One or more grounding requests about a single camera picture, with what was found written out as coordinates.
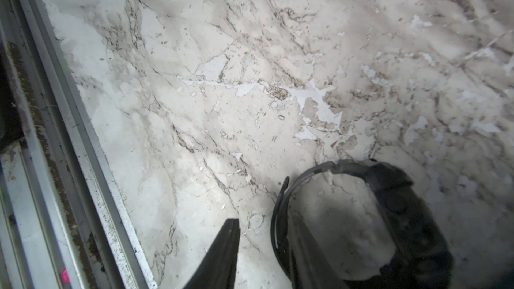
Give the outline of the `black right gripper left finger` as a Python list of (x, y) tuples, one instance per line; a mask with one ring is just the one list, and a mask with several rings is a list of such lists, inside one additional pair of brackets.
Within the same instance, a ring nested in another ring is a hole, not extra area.
[(239, 219), (227, 219), (185, 288), (233, 289), (239, 243)]

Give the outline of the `black digital watch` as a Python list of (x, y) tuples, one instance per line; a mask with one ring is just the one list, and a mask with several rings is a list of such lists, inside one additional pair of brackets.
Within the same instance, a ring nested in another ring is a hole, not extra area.
[(344, 280), (349, 288), (448, 288), (454, 260), (447, 241), (427, 205), (412, 189), (412, 179), (400, 168), (374, 159), (329, 161), (314, 166), (294, 181), (286, 178), (274, 206), (270, 239), (282, 270), (290, 279), (287, 239), (289, 200), (296, 188), (312, 176), (330, 171), (362, 179), (376, 198), (395, 252), (377, 276), (366, 280)]

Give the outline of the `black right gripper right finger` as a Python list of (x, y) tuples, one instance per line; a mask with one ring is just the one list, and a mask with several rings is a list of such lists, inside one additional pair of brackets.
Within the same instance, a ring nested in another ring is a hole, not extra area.
[(288, 220), (290, 279), (293, 288), (349, 288), (337, 276), (305, 222), (293, 215)]

